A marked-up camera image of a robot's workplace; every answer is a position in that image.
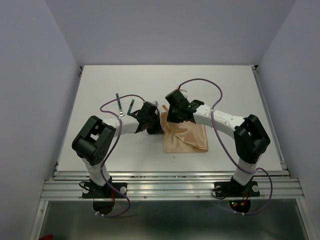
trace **white table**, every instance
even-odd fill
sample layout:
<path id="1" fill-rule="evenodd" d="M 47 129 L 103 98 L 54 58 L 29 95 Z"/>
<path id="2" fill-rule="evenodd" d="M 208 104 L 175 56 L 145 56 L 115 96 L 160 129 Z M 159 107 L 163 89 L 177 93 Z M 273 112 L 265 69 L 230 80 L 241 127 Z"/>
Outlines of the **white table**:
<path id="1" fill-rule="evenodd" d="M 268 125 L 267 116 L 250 66 L 226 65 L 86 65 L 77 91 L 70 122 L 67 128 L 57 170 L 86 171 L 82 160 L 71 148 L 72 141 L 87 119 L 96 115 L 102 119 L 112 115 L 101 113 L 102 104 L 116 97 L 137 94 L 159 106 L 168 103 L 165 96 L 178 84 L 192 78 L 205 78 L 217 83 L 223 90 L 223 99 L 217 110 L 233 115 L 259 117 L 271 144 L 261 157 L 258 166 L 267 171 L 281 171 L 279 154 Z M 219 98 L 218 90 L 207 82 L 190 82 L 183 86 L 188 99 L 212 105 Z M 121 99 L 123 112 L 128 111 L 132 97 Z M 132 112 L 142 106 L 135 99 Z M 111 103 L 110 111 L 119 114 L 117 102 Z M 209 151 L 207 153 L 164 153 L 162 135 L 147 132 L 122 135 L 108 159 L 108 171 L 124 172 L 208 172 L 234 171 L 235 166 L 221 148 L 212 128 L 207 127 Z M 234 140 L 220 134 L 232 156 L 238 159 Z"/>

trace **folded cloth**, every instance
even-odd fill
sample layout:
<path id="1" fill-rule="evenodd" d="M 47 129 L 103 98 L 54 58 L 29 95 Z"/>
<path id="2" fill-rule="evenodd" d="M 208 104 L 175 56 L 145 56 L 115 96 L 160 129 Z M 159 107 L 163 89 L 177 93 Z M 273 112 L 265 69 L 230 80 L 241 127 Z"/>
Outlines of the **folded cloth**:
<path id="1" fill-rule="evenodd" d="M 205 153 L 208 151 L 206 128 L 191 121 L 167 122 L 168 108 L 161 113 L 163 151 L 165 153 Z"/>

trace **red object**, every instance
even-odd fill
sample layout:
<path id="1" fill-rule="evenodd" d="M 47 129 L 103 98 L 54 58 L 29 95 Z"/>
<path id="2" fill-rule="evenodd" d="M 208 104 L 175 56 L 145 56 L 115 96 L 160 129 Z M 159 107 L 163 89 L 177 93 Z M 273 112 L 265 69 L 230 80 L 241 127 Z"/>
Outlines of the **red object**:
<path id="1" fill-rule="evenodd" d="M 54 240 L 54 236 L 52 234 L 49 234 L 49 235 L 43 236 L 39 240 Z"/>

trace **gray wall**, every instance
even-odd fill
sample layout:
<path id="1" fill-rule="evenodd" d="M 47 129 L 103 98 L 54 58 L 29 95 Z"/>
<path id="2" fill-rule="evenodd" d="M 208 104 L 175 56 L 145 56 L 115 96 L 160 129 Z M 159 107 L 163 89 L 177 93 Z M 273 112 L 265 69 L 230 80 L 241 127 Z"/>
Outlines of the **gray wall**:
<path id="1" fill-rule="evenodd" d="M 0 7 L 0 239 L 28 239 L 79 80 L 44 0 Z"/>
<path id="2" fill-rule="evenodd" d="M 283 154 L 320 236 L 320 1 L 298 0 L 258 67 Z"/>
<path id="3" fill-rule="evenodd" d="M 295 0 L 46 0 L 80 64 L 258 64 Z"/>

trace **gray floor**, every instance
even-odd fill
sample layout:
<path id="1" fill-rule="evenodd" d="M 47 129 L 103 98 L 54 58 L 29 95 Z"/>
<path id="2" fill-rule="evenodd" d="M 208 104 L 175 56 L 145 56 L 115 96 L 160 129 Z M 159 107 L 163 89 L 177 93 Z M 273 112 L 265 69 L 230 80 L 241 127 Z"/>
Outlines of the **gray floor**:
<path id="1" fill-rule="evenodd" d="M 252 210 L 265 201 L 256 200 Z M 125 207 L 127 203 L 117 203 Z M 272 200 L 253 216 L 240 216 L 216 201 L 133 202 L 118 218 L 94 215 L 92 202 L 50 202 L 41 236 L 54 240 L 304 240 L 305 229 L 293 200 Z M 227 201 L 220 205 L 227 207 Z"/>

